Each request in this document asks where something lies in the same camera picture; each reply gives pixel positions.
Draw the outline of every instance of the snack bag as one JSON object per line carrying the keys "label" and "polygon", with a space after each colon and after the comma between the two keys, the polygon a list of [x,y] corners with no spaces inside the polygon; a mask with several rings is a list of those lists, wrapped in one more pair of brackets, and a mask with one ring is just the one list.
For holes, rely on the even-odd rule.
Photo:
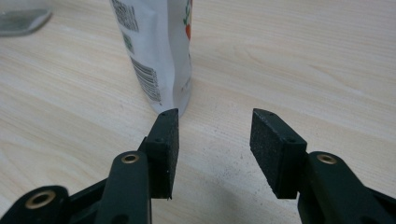
{"label": "snack bag", "polygon": [[134,71],[157,113],[191,94],[192,0],[110,0]]}

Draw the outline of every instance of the wood grain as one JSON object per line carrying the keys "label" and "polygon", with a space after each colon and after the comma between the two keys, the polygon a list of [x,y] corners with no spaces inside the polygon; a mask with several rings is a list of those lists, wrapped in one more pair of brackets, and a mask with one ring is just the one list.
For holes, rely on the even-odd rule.
{"label": "wood grain", "polygon": [[[156,119],[107,1],[57,0],[38,32],[0,39],[0,214],[25,192],[108,175]],[[192,94],[174,200],[154,223],[301,223],[249,150],[254,107],[396,197],[396,2],[194,1]]]}

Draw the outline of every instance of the black barcode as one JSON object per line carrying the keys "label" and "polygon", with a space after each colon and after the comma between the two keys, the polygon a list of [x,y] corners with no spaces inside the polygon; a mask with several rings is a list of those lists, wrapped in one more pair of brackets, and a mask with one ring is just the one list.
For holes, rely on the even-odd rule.
{"label": "black barcode", "polygon": [[134,7],[128,7],[118,0],[112,0],[112,3],[119,23],[129,30],[138,32],[139,27],[134,17]]}
{"label": "black barcode", "polygon": [[128,36],[127,34],[125,34],[123,31],[121,31],[122,33],[122,38],[124,39],[124,43],[125,43],[125,47],[131,51],[132,53],[134,53],[134,45],[132,45],[132,39],[130,36]]}
{"label": "black barcode", "polygon": [[132,57],[131,61],[143,91],[152,101],[160,102],[161,95],[158,90],[157,73],[155,70],[137,62]]}

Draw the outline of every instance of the white pouch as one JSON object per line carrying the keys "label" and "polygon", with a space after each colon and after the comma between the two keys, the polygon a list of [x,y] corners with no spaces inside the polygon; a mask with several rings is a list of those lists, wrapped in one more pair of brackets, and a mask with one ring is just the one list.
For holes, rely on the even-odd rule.
{"label": "white pouch", "polygon": [[110,0],[139,83],[157,113],[191,94],[192,0]]}

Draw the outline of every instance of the tabletop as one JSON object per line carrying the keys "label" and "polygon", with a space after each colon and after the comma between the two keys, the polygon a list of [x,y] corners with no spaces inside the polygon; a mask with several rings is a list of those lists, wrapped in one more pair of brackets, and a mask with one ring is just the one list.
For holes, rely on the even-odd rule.
{"label": "tabletop", "polygon": [[[24,193],[76,193],[136,150],[157,114],[108,1],[56,0],[31,35],[0,38],[0,214]],[[253,108],[396,197],[396,2],[194,1],[192,92],[173,200],[153,223],[301,223],[249,148]]]}

